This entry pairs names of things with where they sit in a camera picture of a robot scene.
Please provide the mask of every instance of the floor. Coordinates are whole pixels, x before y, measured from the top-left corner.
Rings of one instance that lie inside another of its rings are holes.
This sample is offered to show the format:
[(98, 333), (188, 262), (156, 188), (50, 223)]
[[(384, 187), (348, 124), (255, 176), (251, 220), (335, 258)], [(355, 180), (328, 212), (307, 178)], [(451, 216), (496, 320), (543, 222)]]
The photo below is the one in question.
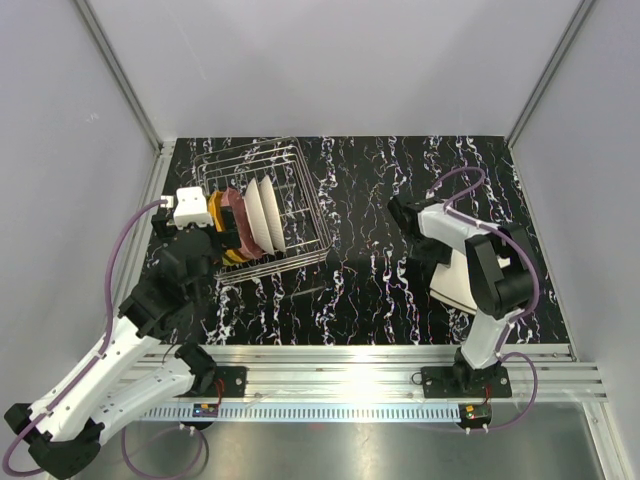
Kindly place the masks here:
[[(504, 423), (516, 413), (513, 405), (495, 405), (494, 421)], [(195, 456), (197, 442), (185, 432), (148, 445), (168, 427), (139, 422), (127, 432), (134, 465), (154, 478), (175, 475)], [(205, 435), (208, 462), (201, 460), (195, 467), (200, 473), (189, 478), (604, 479), (579, 404), (537, 404), (518, 426), (469, 437), (457, 426), (410, 423), (219, 423)], [(80, 479), (138, 478), (124, 465), (120, 445), (118, 434)]]
[[(164, 194), (197, 184), (193, 158), (251, 138), (183, 138), (176, 144)], [(410, 345), (464, 340), (472, 317), (430, 298), (420, 266), (386, 204), (397, 193), (416, 199), (454, 167), (481, 167), (487, 186), (459, 210), (496, 223), (525, 225), (542, 272), (532, 318), (511, 343), (568, 343), (551, 279), (502, 137), (300, 138), (328, 220), (333, 248), (327, 261), (297, 271), (212, 285), (210, 302), (171, 341), (217, 345)], [(474, 179), (447, 182), (446, 198)], [(161, 248), (150, 240), (145, 268)]]

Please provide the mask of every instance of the black mounting plate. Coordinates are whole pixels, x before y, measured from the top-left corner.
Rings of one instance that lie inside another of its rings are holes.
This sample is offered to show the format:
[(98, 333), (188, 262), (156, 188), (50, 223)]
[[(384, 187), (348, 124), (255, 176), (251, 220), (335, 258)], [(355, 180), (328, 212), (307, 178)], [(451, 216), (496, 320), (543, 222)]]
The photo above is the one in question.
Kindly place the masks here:
[(247, 386), (247, 367), (221, 367), (216, 366), (216, 375), (214, 377), (214, 383), (209, 389), (199, 395), (186, 394), (181, 397), (212, 397), (218, 398), (218, 390), (216, 389), (216, 380), (222, 380), (224, 382), (224, 393), (222, 394), (223, 400), (226, 398), (242, 398)]
[(424, 398), (485, 398), (487, 386), (491, 386), (491, 398), (511, 398), (511, 381), (505, 367), (497, 367), (496, 374), (486, 383), (464, 392), (453, 377), (453, 367), (422, 367)]

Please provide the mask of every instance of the white plate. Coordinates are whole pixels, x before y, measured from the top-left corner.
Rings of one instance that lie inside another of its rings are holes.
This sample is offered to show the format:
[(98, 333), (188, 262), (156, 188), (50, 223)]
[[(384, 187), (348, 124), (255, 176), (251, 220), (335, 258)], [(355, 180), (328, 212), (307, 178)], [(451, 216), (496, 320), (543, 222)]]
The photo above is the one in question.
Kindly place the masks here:
[(244, 206), (247, 209), (247, 218), (253, 239), (258, 246), (265, 252), (274, 255), (276, 251), (273, 249), (267, 219), (262, 209), (262, 200), (260, 200), (260, 191), (258, 190), (258, 182), (254, 178), (249, 183), (247, 191), (244, 194)]
[(284, 243), (284, 232), (282, 231), (276, 192), (273, 191), (271, 178), (269, 178), (268, 175), (260, 182), (260, 199), (262, 199), (262, 209), (267, 217), (267, 226), (269, 227), (271, 241), (278, 250), (286, 253), (287, 247)]

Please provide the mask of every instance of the yellow plate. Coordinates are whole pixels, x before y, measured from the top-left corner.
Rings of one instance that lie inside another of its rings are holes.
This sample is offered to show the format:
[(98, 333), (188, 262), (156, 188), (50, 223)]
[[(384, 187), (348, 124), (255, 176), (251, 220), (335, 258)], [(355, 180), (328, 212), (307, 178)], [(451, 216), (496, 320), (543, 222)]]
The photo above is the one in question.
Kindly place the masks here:
[[(209, 213), (213, 217), (213, 222), (215, 223), (216, 230), (218, 232), (224, 232), (225, 230), (224, 222), (222, 221), (222, 212), (220, 210), (220, 201), (222, 200), (222, 194), (223, 192), (215, 192), (213, 195), (211, 195), (211, 197), (209, 197), (209, 203), (207, 204), (207, 208), (209, 210)], [(229, 260), (234, 262), (231, 263), (226, 258), (223, 258), (222, 263), (224, 263), (227, 267), (247, 261), (246, 258), (244, 258), (235, 250), (227, 250), (225, 254), (227, 255), (227, 257), (229, 257)]]

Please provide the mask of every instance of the gray floor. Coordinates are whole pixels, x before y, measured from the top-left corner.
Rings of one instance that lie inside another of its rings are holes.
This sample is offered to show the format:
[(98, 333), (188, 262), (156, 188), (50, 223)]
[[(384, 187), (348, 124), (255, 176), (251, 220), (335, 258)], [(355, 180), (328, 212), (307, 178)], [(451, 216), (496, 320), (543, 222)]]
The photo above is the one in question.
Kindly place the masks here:
[[(467, 437), (415, 424), (220, 423), (206, 430), (211, 446), (201, 480), (603, 479), (582, 410), (539, 404), (507, 431)], [(495, 424), (516, 413), (497, 406)], [(134, 451), (167, 423), (137, 423), (127, 432)], [(174, 432), (134, 456), (148, 474), (167, 476), (193, 458), (196, 441)], [(109, 442), (82, 479), (134, 479)]]

